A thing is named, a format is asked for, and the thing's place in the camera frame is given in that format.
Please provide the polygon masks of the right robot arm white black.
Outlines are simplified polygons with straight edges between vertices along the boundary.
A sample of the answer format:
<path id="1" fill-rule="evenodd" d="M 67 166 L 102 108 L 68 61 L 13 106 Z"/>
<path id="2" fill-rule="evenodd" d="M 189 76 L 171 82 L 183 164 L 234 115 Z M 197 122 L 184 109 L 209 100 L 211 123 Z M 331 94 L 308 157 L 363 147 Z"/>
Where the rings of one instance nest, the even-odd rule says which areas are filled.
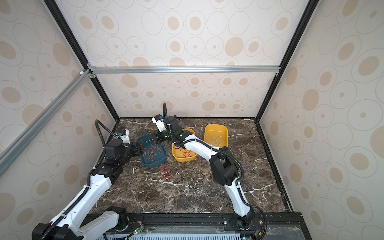
<path id="1" fill-rule="evenodd" d="M 261 214 L 259 225 L 262 238 L 266 234 L 267 221 L 263 210 L 250 204 L 241 186 L 245 171 L 228 147 L 215 147 L 196 137 L 190 131 L 183 130 L 177 116 L 169 116 L 167 104 L 163 104 L 163 113 L 152 118 L 158 130 L 152 134 L 156 143 L 170 142 L 175 148 L 192 151 L 210 164 L 213 179 L 224 186 L 232 202 L 236 222 L 240 229 L 246 230 L 256 222 L 255 210 Z"/>

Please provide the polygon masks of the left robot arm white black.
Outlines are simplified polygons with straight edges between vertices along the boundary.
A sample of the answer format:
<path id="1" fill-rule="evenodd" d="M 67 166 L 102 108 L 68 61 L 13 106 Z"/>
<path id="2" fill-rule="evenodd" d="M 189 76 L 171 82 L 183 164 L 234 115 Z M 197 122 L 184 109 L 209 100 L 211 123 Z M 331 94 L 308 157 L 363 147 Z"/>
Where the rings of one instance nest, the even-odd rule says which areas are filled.
<path id="1" fill-rule="evenodd" d="M 86 177 L 86 184 L 77 196 L 47 224 L 38 224 L 33 240 L 95 240 L 108 230 L 125 231 L 129 217 L 124 208 L 109 207 L 99 217 L 83 225 L 83 221 L 99 198 L 116 182 L 124 165 L 141 153 L 138 143 L 131 143 L 129 130 L 112 133 L 106 142 L 100 130 L 104 125 L 95 120 L 95 127 L 103 144 L 100 160 Z"/>

